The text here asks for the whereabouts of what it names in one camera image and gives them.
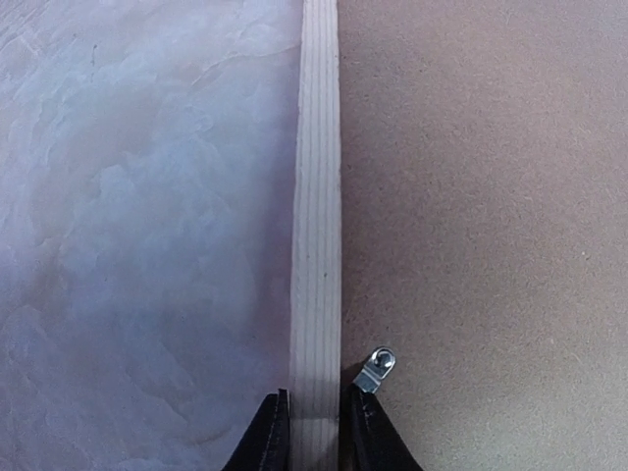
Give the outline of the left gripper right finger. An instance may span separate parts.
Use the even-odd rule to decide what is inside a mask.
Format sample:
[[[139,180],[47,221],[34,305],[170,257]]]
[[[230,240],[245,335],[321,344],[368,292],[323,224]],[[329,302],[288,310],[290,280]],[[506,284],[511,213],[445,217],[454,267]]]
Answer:
[[[350,470],[423,471],[377,397],[354,384],[341,396],[340,438]]]

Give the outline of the wooden picture frame pink edge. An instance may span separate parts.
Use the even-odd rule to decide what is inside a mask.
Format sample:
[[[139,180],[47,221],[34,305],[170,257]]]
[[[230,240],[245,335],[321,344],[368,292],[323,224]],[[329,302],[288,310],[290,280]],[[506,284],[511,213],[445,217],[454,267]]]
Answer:
[[[336,470],[340,436],[338,4],[303,5],[290,281],[290,459]]]

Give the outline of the brown cardboard backing board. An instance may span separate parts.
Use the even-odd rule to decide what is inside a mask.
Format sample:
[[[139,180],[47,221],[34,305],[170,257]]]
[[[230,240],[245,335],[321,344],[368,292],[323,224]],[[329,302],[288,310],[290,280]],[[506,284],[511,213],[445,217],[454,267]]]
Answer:
[[[429,470],[627,466],[627,5],[340,3],[343,360]]]

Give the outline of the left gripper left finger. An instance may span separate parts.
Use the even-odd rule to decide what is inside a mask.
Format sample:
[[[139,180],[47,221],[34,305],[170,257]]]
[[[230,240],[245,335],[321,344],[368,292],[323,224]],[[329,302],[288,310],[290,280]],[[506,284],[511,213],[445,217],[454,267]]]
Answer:
[[[286,471],[290,450],[288,391],[265,396],[223,471]]]

